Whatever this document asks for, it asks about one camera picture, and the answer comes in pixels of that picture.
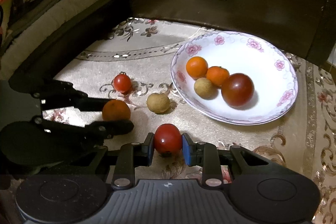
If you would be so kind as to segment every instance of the table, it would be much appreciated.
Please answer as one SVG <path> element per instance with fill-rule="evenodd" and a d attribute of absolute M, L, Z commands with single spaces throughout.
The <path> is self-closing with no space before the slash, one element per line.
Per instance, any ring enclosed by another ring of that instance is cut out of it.
<path fill-rule="evenodd" d="M 128 142 L 143 142 L 148 132 L 162 123 L 175 124 L 194 141 L 206 141 L 221 149 L 238 144 L 312 179 L 321 192 L 315 223 L 334 223 L 336 218 L 336 88 L 331 75 L 317 66 L 286 53 L 295 68 L 299 92 L 292 109 L 282 118 L 257 126 L 235 126 L 210 119 L 194 110 L 179 96 L 170 78 L 170 63 L 177 49 L 188 39 L 213 31 L 204 27 L 167 21 L 130 18 L 96 41 L 70 62 L 55 78 L 70 81 L 91 97 L 118 98 L 132 110 L 134 130 L 105 141 L 109 149 Z M 111 81 L 121 71 L 133 80 L 135 91 L 118 94 Z M 147 96 L 165 92 L 171 100 L 166 114 L 154 114 L 146 107 Z M 74 108 L 50 110 L 46 119 L 84 126 L 102 120 L 101 112 L 80 112 Z M 137 167 L 136 179 L 199 178 L 200 168 L 187 167 L 182 155 L 162 158 L 154 154 L 152 166 Z M 0 191 L 7 200 L 5 210 L 14 222 L 15 188 Z"/>

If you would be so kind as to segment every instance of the orange fruit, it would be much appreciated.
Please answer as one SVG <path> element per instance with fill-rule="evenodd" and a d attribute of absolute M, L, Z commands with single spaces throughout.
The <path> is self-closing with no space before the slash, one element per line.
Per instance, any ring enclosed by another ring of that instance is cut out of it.
<path fill-rule="evenodd" d="M 104 121 L 129 120 L 131 110 L 124 101 L 113 99 L 104 105 L 102 116 Z"/>
<path fill-rule="evenodd" d="M 213 66 L 207 71 L 206 78 L 216 86 L 222 86 L 223 82 L 230 76 L 227 69 Z"/>
<path fill-rule="evenodd" d="M 204 58 L 195 56 L 188 60 L 185 69 L 192 78 L 198 79 L 205 77 L 208 70 L 208 63 Z"/>

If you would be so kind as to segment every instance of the tablecloth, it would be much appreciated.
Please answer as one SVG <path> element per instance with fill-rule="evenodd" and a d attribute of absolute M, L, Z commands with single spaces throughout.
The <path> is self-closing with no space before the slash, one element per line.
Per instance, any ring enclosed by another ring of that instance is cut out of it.
<path fill-rule="evenodd" d="M 134 130 L 105 140 L 109 149 L 129 142 L 143 142 L 148 132 L 163 123 L 172 123 L 194 141 L 205 141 L 221 149 L 238 144 L 313 180 L 321 192 L 315 223 L 334 223 L 336 218 L 336 88 L 332 77 L 317 66 L 286 53 L 298 78 L 299 92 L 291 110 L 270 123 L 236 126 L 204 116 L 179 96 L 171 82 L 170 63 L 177 49 L 188 39 L 213 31 L 205 27 L 129 18 L 111 29 L 70 62 L 55 78 L 73 83 L 90 97 L 117 98 L 131 108 Z M 134 91 L 121 95 L 111 81 L 120 72 L 132 79 Z M 165 92 L 170 110 L 154 114 L 146 107 L 153 92 Z M 84 126 L 102 120 L 101 112 L 80 112 L 74 108 L 50 110 L 44 118 Z M 199 178 L 200 167 L 188 167 L 182 155 L 162 158 L 156 152 L 150 167 L 137 167 L 136 179 Z M 13 200 L 19 181 L 10 190 L 0 191 L 0 200 Z M 5 210 L 13 221 L 13 203 Z"/>

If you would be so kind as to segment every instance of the floral plate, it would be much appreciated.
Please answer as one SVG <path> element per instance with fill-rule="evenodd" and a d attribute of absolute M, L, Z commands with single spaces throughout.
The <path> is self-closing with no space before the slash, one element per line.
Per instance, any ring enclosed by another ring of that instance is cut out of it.
<path fill-rule="evenodd" d="M 209 67 L 221 66 L 230 74 L 241 72 L 251 77 L 255 87 L 251 101 L 236 109 L 224 102 L 220 90 L 212 100 L 199 97 L 195 81 L 185 70 L 193 56 L 203 57 Z M 241 32 L 210 32 L 185 43 L 174 55 L 171 77 L 189 105 L 213 119 L 239 125 L 280 118 L 294 104 L 298 92 L 296 74 L 286 56 L 269 42 Z"/>

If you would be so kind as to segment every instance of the oval plate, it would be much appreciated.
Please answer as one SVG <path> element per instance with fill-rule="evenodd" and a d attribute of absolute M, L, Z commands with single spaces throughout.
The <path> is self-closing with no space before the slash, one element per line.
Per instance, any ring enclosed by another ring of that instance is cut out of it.
<path fill-rule="evenodd" d="M 224 102 L 221 91 L 212 100 L 199 97 L 194 79 L 185 65 L 201 56 L 208 66 L 221 66 L 230 74 L 251 77 L 255 92 L 251 101 L 236 109 Z M 201 35 L 182 45 L 171 63 L 171 77 L 182 98 L 203 114 L 221 122 L 252 125 L 271 122 L 283 116 L 294 104 L 298 83 L 286 56 L 269 42 L 250 34 L 217 31 Z"/>

